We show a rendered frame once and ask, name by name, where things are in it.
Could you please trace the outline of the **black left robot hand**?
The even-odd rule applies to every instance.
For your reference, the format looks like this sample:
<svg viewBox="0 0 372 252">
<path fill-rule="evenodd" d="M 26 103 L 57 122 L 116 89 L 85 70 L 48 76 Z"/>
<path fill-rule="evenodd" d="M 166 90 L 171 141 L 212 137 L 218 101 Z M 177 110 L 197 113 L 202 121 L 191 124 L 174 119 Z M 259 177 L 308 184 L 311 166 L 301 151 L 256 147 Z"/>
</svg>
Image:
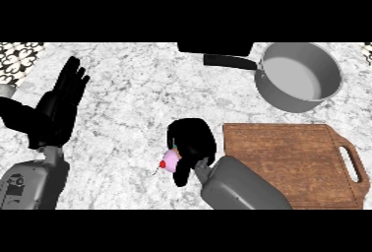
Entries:
<svg viewBox="0 0 372 252">
<path fill-rule="evenodd" d="M 79 59 L 67 58 L 53 89 L 44 93 L 35 108 L 0 95 L 0 118 L 4 126 L 28 135 L 29 148 L 61 147 L 69 141 L 76 106 L 90 77 Z"/>
</svg>

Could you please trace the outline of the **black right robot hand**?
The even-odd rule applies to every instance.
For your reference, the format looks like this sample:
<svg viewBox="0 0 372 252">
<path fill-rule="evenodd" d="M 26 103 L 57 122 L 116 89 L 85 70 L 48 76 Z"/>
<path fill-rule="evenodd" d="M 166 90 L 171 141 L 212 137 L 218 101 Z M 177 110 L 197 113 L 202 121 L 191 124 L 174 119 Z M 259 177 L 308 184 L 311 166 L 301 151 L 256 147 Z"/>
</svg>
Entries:
<svg viewBox="0 0 372 252">
<path fill-rule="evenodd" d="M 216 143 L 209 126 L 200 118 L 174 120 L 166 128 L 166 147 L 177 147 L 180 160 L 172 173 L 177 187 L 187 184 L 188 173 L 199 160 L 215 161 Z"/>
</svg>

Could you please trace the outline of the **pink cupcake with red cherry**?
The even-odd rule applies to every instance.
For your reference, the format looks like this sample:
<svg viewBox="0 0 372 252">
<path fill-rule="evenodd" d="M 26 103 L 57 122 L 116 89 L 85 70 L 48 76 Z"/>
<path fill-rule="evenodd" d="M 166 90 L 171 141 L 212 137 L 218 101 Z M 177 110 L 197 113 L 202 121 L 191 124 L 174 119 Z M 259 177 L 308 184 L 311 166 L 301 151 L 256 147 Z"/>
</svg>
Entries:
<svg viewBox="0 0 372 252">
<path fill-rule="evenodd" d="M 168 172 L 175 172 L 175 166 L 177 162 L 181 159 L 181 156 L 178 155 L 178 151 L 175 148 L 169 149 L 162 156 L 162 160 L 157 163 L 157 169 L 163 169 Z"/>
</svg>

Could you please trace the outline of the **brown wooden cutting board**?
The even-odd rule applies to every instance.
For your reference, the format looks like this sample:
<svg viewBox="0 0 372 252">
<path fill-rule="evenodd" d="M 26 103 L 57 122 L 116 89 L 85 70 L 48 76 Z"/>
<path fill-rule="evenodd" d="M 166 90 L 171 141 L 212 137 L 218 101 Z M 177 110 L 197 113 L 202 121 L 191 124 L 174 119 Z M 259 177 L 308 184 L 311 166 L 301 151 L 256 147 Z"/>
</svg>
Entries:
<svg viewBox="0 0 372 252">
<path fill-rule="evenodd" d="M 224 151 L 296 210 L 360 210 L 369 177 L 352 144 L 324 124 L 227 123 Z"/>
</svg>

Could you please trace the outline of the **black appliance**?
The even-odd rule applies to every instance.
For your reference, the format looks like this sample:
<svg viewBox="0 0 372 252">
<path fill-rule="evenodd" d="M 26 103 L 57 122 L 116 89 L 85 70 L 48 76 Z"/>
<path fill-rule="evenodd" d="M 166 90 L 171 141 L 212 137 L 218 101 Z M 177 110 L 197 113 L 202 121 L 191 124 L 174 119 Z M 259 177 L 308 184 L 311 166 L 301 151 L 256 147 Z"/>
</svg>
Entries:
<svg viewBox="0 0 372 252">
<path fill-rule="evenodd" d="M 227 43 L 227 42 L 178 42 L 177 48 L 180 52 L 221 54 L 231 56 L 246 56 L 252 47 L 250 42 Z"/>
</svg>

